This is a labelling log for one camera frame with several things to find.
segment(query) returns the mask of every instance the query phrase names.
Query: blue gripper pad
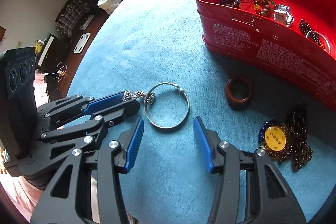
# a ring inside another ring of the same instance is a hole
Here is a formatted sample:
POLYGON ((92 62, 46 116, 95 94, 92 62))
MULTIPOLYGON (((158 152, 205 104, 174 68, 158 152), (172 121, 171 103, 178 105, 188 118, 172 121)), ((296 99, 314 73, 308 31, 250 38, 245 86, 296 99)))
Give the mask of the blue gripper pad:
POLYGON ((206 128, 203 125, 203 122, 200 117, 196 117, 194 120, 194 134, 195 139, 198 145, 198 149, 201 152, 203 161, 209 173, 213 173, 214 165, 211 157, 211 149, 208 143, 208 140, 204 134, 206 128))
POLYGON ((131 142, 126 151, 125 169, 127 172, 129 172, 134 166, 135 160, 138 155, 140 143, 141 143, 143 130, 144 130, 143 119, 140 119, 134 131, 131 142))
POLYGON ((122 102, 124 91, 115 93, 92 102, 89 102, 85 109, 83 109, 84 115, 92 115, 95 112, 103 110, 105 108, 109 108, 111 106, 120 104, 122 102))

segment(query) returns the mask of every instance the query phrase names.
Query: red box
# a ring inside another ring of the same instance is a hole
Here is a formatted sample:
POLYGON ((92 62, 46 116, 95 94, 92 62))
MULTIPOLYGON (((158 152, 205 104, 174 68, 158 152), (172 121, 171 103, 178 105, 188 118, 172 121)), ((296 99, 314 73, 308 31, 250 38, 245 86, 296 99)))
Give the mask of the red box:
POLYGON ((257 15, 253 5, 240 10, 196 0, 207 48, 280 76, 336 110, 336 0, 274 1, 290 7, 290 27, 257 15), (330 53, 301 34, 300 19, 328 40, 330 53))

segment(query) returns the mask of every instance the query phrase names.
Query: silver beaded bracelet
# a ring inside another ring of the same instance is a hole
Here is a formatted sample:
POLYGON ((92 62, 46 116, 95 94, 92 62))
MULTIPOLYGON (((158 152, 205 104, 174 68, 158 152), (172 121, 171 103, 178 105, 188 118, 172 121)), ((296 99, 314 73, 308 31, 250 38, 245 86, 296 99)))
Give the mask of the silver beaded bracelet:
POLYGON ((147 119, 150 121, 150 123, 152 125, 154 125, 155 127, 157 128, 160 128, 160 129, 172 129, 172 128, 176 128, 178 127, 179 125, 181 125, 185 120, 186 118, 188 117, 188 114, 189 114, 189 110, 190 110, 190 103, 189 103, 189 99, 187 97, 187 93, 185 92, 184 89, 182 89, 181 87, 179 87, 178 84, 175 84, 175 83, 170 83, 170 82, 162 82, 162 83, 159 83, 159 84, 156 84, 154 85, 149 92, 144 92, 144 91, 136 91, 134 92, 133 94, 131 93, 130 90, 126 90, 124 95, 123 95, 123 99, 122 101, 125 102, 127 100, 132 100, 132 99, 137 99, 137 98, 141 98, 143 100, 143 108, 144 108, 144 111, 145 111, 145 115, 147 117, 147 119), (179 89, 185 99, 187 100, 187 104, 188 104, 188 109, 187 109, 187 112, 185 114, 185 116, 183 117, 183 119, 176 125, 174 126, 171 126, 171 127, 163 127, 163 126, 159 126, 157 125, 156 123, 154 123, 150 118, 149 118, 149 114, 148 114, 148 109, 147 109, 147 105, 151 105, 153 102, 154 102, 154 99, 155 99, 155 93, 153 92, 154 89, 156 89, 158 86, 160 85, 172 85, 174 87, 176 87, 177 89, 179 89))

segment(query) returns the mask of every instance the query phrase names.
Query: metal screw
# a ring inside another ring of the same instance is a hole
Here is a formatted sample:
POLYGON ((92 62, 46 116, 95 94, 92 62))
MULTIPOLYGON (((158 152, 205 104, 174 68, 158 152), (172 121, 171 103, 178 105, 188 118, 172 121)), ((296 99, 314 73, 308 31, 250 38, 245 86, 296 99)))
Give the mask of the metal screw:
POLYGON ((229 147, 229 143, 227 142, 227 141, 221 141, 220 143, 219 143, 219 146, 221 147, 221 148, 227 148, 227 147, 229 147))
POLYGON ((72 154, 74 156, 78 156, 82 153, 82 150, 80 150, 79 148, 75 148, 74 150, 72 150, 72 154))
POLYGON ((265 150, 262 150, 262 149, 257 150, 257 155, 258 156, 264 156, 265 154, 266 154, 265 150))
POLYGON ((86 136, 85 138, 84 138, 84 142, 85 143, 90 143, 92 141, 92 136, 86 136))
POLYGON ((110 148, 116 148, 119 145, 117 141, 110 141, 109 142, 109 147, 110 148))

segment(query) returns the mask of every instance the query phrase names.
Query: yellow round label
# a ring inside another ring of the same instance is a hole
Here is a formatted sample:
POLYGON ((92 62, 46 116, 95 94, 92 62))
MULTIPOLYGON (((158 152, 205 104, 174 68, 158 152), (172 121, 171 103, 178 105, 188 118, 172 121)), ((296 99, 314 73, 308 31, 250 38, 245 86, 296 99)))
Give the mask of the yellow round label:
POLYGON ((270 149, 281 151, 285 148, 286 136, 280 127, 271 126, 265 131, 265 142, 270 149))

